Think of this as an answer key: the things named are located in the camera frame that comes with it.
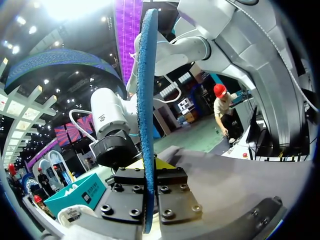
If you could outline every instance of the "floor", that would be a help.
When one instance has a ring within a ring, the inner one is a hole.
[[[192,151],[209,153],[223,140],[218,124],[213,115],[207,116],[192,124],[187,124],[170,135],[155,140],[153,145],[156,154],[174,145]]]

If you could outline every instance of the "person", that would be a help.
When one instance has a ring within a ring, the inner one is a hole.
[[[222,84],[216,84],[213,87],[213,91],[216,96],[213,104],[216,123],[221,128],[222,134],[228,138],[229,144],[232,144],[239,135],[233,126],[234,121],[238,122],[237,113],[234,109],[230,109],[230,105],[232,101],[237,98],[237,94],[230,94]]]
[[[42,168],[39,167],[38,168],[38,182],[40,184],[40,186],[46,191],[46,193],[51,197],[52,195],[55,194],[55,191],[53,191],[53,189],[51,188],[50,184],[49,184],[49,178],[47,177],[47,175],[45,175],[42,171]]]
[[[58,175],[61,183],[63,184],[64,187],[68,186],[67,181],[64,177],[64,175],[62,174],[62,171],[59,167],[57,167],[56,165],[53,166],[54,170],[56,171],[56,174]]]
[[[19,182],[19,180],[16,179],[15,176],[11,175],[7,170],[5,170],[5,172],[6,172],[6,179],[15,195],[17,202],[19,203],[19,206],[21,208],[24,208],[25,205],[23,203],[22,198],[25,196],[25,194],[24,194],[24,188],[22,184]]]

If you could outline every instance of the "curved arch structure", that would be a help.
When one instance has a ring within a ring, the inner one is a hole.
[[[14,65],[6,80],[4,91],[9,94],[22,82],[31,78],[31,74],[48,70],[84,70],[87,73],[105,76],[108,81],[117,84],[117,91],[123,99],[127,98],[125,85],[114,68],[103,59],[83,51],[54,49],[32,55]]]

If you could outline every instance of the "cable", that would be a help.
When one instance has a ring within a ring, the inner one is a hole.
[[[69,111],[69,118],[71,122],[75,125],[77,129],[79,129],[80,132],[82,132],[84,135],[86,135],[92,142],[96,142],[97,140],[91,136],[88,132],[86,132],[82,127],[76,123],[74,120],[74,117],[72,116],[73,113],[81,113],[81,114],[91,114],[91,111],[81,110],[81,109],[72,109]]]
[[[288,64],[286,63],[284,57],[282,56],[279,48],[277,47],[277,45],[275,44],[275,42],[271,39],[271,37],[269,36],[269,34],[262,28],[262,26],[249,14],[247,13],[245,10],[243,10],[241,7],[239,7],[238,5],[236,5],[235,3],[231,2],[230,0],[226,0],[228,3],[230,3],[232,6],[234,6],[235,8],[237,8],[238,10],[240,10],[241,12],[243,12],[245,15],[247,15],[262,31],[263,33],[266,35],[266,37],[270,40],[270,42],[272,43],[272,45],[274,46],[274,48],[276,49],[276,51],[278,52],[280,58],[282,59],[290,77],[291,80],[294,82],[294,84],[296,85],[297,89],[299,90],[299,92],[301,93],[302,97],[306,100],[306,102],[310,105],[310,107],[313,108],[313,110],[315,110],[316,112],[319,112],[319,110],[310,102],[310,100],[307,98],[307,96],[304,94],[304,92],[302,91],[302,89],[300,88],[299,84],[297,83],[295,76],[293,75],[293,73],[291,72],[291,70],[289,69]]]
[[[178,94],[178,96],[177,96],[175,99],[172,99],[172,100],[169,100],[169,101],[163,101],[163,100],[158,99],[158,98],[154,98],[154,100],[157,100],[157,101],[159,101],[159,102],[161,102],[161,103],[164,103],[164,104],[174,103],[175,101],[178,101],[178,100],[179,100],[179,98],[180,98],[181,95],[182,95],[182,92],[181,92],[180,88],[179,88],[178,86],[176,86],[176,85],[171,81],[171,79],[170,79],[167,75],[164,75],[164,77],[165,77],[165,79],[168,80],[169,83],[171,83],[171,84],[175,87],[175,89],[178,90],[179,94]]]
[[[191,30],[191,31],[187,31],[187,32],[185,32],[185,33],[177,36],[175,39],[173,39],[173,40],[170,41],[169,43],[170,43],[170,44],[173,44],[173,43],[175,43],[176,41],[178,41],[178,40],[180,40],[181,38],[183,38],[185,35],[188,35],[188,34],[193,33],[193,32],[195,32],[195,31],[198,31],[198,29],[193,29],[193,30]]]

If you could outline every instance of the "black metal block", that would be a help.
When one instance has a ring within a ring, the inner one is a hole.
[[[122,192],[113,191],[110,193],[105,204],[101,207],[101,215],[108,219],[120,223],[142,224],[143,222],[143,194],[136,194],[132,190],[133,186],[124,186]]]
[[[175,169],[157,170],[157,184],[158,185],[172,185],[172,184],[186,184],[188,176],[181,167]]]
[[[158,207],[160,220],[164,225],[186,223],[202,217],[202,206],[190,191],[159,194]]]
[[[125,185],[144,185],[145,184],[145,171],[144,169],[118,169],[114,175],[114,181],[117,184]]]

